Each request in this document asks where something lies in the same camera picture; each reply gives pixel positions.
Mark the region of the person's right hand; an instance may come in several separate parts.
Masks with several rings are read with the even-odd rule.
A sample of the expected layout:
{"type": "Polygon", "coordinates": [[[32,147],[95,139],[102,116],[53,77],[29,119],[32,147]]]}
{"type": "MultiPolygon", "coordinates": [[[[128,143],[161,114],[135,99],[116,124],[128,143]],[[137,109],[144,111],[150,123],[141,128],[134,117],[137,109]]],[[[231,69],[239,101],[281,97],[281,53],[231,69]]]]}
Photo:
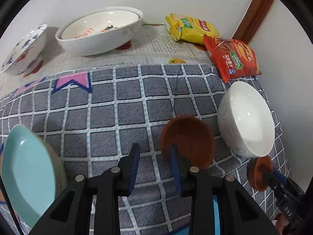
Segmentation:
{"type": "Polygon", "coordinates": [[[278,230],[280,235],[291,234],[290,223],[282,213],[277,214],[277,216],[275,217],[275,221],[275,228],[278,230]]]}

